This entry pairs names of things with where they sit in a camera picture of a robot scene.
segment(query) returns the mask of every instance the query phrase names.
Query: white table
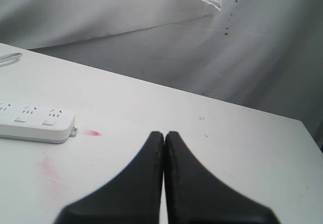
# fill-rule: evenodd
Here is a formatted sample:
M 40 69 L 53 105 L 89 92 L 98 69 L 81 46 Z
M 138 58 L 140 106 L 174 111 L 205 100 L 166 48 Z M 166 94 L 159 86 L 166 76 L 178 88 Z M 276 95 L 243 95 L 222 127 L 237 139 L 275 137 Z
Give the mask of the white table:
M 0 44 L 0 55 L 13 52 L 24 55 L 0 67 L 0 98 L 72 108 L 79 134 L 63 144 L 0 139 L 0 223 L 52 223 L 153 130 L 180 132 L 215 176 L 282 224 L 322 223 L 323 156 L 301 122 Z

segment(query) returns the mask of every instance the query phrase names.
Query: power strip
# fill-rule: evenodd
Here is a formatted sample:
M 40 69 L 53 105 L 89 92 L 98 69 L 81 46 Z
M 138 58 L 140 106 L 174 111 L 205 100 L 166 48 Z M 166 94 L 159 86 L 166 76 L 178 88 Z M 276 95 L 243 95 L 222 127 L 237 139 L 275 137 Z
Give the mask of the power strip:
M 0 138 L 63 143 L 75 137 L 75 114 L 50 108 L 0 100 Z

